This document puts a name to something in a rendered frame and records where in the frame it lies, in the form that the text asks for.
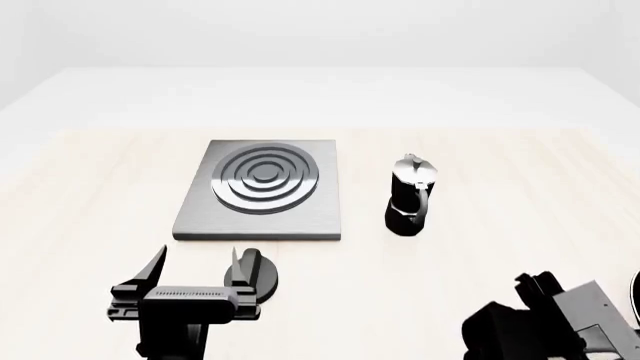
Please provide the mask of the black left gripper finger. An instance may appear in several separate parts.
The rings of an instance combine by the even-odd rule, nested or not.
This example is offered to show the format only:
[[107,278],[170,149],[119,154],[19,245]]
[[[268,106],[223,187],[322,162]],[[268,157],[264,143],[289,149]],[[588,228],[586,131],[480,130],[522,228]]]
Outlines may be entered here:
[[231,284],[243,301],[256,301],[257,250],[249,248],[238,257],[236,248],[232,251]]
[[157,286],[164,267],[167,246],[163,245],[158,253],[137,275],[128,281],[111,288],[111,295],[116,300],[139,300]]

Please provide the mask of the black oval stove knob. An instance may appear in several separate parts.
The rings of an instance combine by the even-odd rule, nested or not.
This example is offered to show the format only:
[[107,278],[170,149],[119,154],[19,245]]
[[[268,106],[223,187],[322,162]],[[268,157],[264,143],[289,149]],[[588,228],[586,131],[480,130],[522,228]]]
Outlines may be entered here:
[[[256,294],[258,304],[263,304],[270,299],[278,287],[278,271],[275,264],[261,254],[257,248],[257,284]],[[224,286],[232,287],[231,284],[231,266],[227,269],[224,277]]]

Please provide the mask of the black frying pan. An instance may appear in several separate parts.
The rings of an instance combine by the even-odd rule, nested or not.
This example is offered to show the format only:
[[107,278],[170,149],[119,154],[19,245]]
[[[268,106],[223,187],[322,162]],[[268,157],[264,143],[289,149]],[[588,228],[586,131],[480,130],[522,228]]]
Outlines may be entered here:
[[635,272],[629,287],[630,306],[636,322],[640,326],[640,269]]

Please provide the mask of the grey stove plate with rings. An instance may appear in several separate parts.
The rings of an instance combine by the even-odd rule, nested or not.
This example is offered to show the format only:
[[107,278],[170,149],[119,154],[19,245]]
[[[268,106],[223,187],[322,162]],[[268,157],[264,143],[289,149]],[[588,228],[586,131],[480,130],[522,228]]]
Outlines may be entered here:
[[174,239],[339,240],[335,140],[211,140]]

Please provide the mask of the black moka pot silver lid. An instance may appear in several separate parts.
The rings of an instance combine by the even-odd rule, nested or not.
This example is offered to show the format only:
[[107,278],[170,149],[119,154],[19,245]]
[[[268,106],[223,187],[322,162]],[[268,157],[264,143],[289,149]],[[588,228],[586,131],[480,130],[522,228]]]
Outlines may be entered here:
[[398,236],[416,236],[423,230],[437,173],[432,164],[414,154],[396,161],[385,210],[389,230]]

